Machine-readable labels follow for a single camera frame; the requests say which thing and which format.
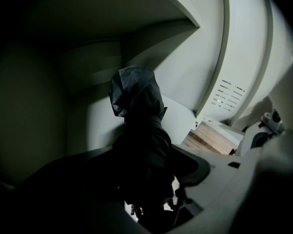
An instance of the gray wall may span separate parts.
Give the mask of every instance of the gray wall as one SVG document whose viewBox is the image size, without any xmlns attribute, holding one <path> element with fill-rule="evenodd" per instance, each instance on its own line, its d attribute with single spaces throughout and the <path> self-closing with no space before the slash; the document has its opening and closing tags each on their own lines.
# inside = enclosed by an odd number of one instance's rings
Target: gray wall
<svg viewBox="0 0 293 234">
<path fill-rule="evenodd" d="M 30 46 L 0 54 L 0 179 L 17 185 L 66 156 L 67 90 L 51 62 Z"/>
<path fill-rule="evenodd" d="M 110 82 L 122 68 L 119 41 L 86 44 L 63 52 L 59 66 L 71 94 Z"/>
</svg>

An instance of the white plastic panel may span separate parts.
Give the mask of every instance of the white plastic panel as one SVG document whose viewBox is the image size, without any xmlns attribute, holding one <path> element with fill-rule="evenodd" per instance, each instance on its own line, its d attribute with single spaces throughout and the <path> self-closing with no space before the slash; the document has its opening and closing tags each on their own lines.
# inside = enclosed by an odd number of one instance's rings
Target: white plastic panel
<svg viewBox="0 0 293 234">
<path fill-rule="evenodd" d="M 225 167 L 221 164 L 222 158 L 219 157 L 220 155 L 199 151 L 193 152 L 190 148 L 184 146 L 181 148 L 206 159 L 212 167 L 213 165 L 215 167 L 198 186 L 186 187 L 187 196 L 193 198 L 199 204 L 206 205 L 206 208 L 198 216 L 169 233 L 228 233 L 236 211 L 250 187 L 253 171 L 260 155 L 260 149 L 254 149 L 253 152 L 248 152 L 245 157 L 240 159 L 241 165 L 231 177 L 232 172 L 227 173 L 230 167 Z M 231 158 L 238 162 L 235 156 L 225 156 L 225 158 Z M 223 184 L 222 177 L 228 182 L 226 185 Z"/>
<path fill-rule="evenodd" d="M 202 17 L 200 28 L 191 29 L 186 24 L 165 24 L 139 31 L 137 37 L 126 39 L 126 46 L 122 45 L 122 61 L 126 65 L 141 65 L 154 70 L 163 95 L 197 111 L 219 57 L 224 27 L 224 2 L 190 2 Z"/>
<path fill-rule="evenodd" d="M 37 0 L 23 16 L 21 27 L 31 37 L 62 45 L 118 37 L 188 16 L 199 25 L 189 0 Z"/>
<path fill-rule="evenodd" d="M 271 111 L 266 106 L 267 96 L 288 71 L 293 57 L 293 35 L 282 12 L 272 0 L 266 0 L 269 13 L 269 34 L 266 55 L 258 73 L 256 82 L 243 106 L 229 120 L 229 124 L 237 129 L 252 125 L 252 119 L 259 120 L 265 112 Z"/>
<path fill-rule="evenodd" d="M 181 144 L 195 125 L 195 113 L 164 95 L 162 95 L 162 99 L 167 107 L 162 127 L 168 133 L 172 144 Z"/>
<path fill-rule="evenodd" d="M 225 6 L 228 38 L 224 37 L 216 76 L 197 112 L 198 121 L 207 115 L 223 122 L 235 115 L 254 85 L 266 50 L 265 0 L 225 0 Z"/>
</svg>

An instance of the wooden surface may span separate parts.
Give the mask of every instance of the wooden surface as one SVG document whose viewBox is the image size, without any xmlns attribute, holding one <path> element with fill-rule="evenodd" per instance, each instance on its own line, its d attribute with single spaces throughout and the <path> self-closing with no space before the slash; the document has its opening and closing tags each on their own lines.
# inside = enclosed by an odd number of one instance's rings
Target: wooden surface
<svg viewBox="0 0 293 234">
<path fill-rule="evenodd" d="M 182 144 L 194 149 L 228 155 L 237 146 L 214 129 L 201 122 L 196 130 L 191 130 Z"/>
</svg>

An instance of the ventilation grille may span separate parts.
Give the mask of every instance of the ventilation grille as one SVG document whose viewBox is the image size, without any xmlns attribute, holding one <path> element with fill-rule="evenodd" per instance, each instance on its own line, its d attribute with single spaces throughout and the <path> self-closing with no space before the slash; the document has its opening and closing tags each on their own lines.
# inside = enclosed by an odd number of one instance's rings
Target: ventilation grille
<svg viewBox="0 0 293 234">
<path fill-rule="evenodd" d="M 244 89 L 222 80 L 211 103 L 219 109 L 233 112 L 238 109 L 244 94 Z"/>
</svg>

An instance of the rectangular slot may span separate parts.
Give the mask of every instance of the rectangular slot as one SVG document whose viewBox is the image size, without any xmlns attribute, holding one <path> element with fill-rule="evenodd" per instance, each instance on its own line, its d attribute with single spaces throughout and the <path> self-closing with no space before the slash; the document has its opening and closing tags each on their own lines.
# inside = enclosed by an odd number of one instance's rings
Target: rectangular slot
<svg viewBox="0 0 293 234">
<path fill-rule="evenodd" d="M 228 99 L 228 101 L 230 101 L 230 102 L 232 102 L 232 103 L 234 103 L 234 104 L 236 104 L 236 105 L 238 104 L 238 103 L 236 103 L 236 102 L 234 102 L 234 101 L 232 101 L 232 100 L 230 100 L 230 99 Z"/>
<path fill-rule="evenodd" d="M 227 82 L 226 80 L 223 80 L 223 82 L 229 84 L 229 85 L 232 85 L 230 82 Z"/>
<path fill-rule="evenodd" d="M 215 98 L 214 98 L 214 100 L 216 100 L 216 101 L 218 101 L 218 102 L 221 102 L 221 103 L 223 103 L 221 100 L 218 100 L 218 99 L 215 99 Z"/>
<path fill-rule="evenodd" d="M 216 94 L 217 96 L 219 96 L 220 98 L 223 98 L 223 99 L 226 99 L 225 97 L 223 97 L 223 96 L 220 96 L 220 95 L 218 95 L 218 94 Z"/>
<path fill-rule="evenodd" d="M 243 95 L 239 94 L 238 92 L 236 92 L 236 91 L 234 91 L 234 90 L 233 90 L 233 92 L 236 93 L 236 94 L 239 95 L 239 96 L 243 96 Z"/>
<path fill-rule="evenodd" d="M 223 88 L 229 89 L 229 88 L 227 88 L 227 87 L 225 87 L 225 86 L 223 86 L 223 85 L 220 85 L 220 86 L 223 87 Z"/>
<path fill-rule="evenodd" d="M 231 105 L 229 105 L 229 104 L 227 104 L 227 103 L 226 103 L 226 105 L 229 106 L 229 107 L 233 107 L 233 108 L 235 108 L 234 106 L 231 106 Z"/>
<path fill-rule="evenodd" d="M 229 95 L 229 94 L 225 93 L 225 92 L 222 91 L 222 90 L 219 90 L 219 89 L 218 89 L 218 91 L 221 92 L 221 93 L 224 93 L 224 94 L 227 95 L 227 96 Z"/>
<path fill-rule="evenodd" d="M 235 98 L 235 99 L 237 99 L 237 100 L 240 100 L 239 98 L 237 98 L 237 97 L 235 97 L 235 96 L 231 96 L 232 98 Z"/>
</svg>

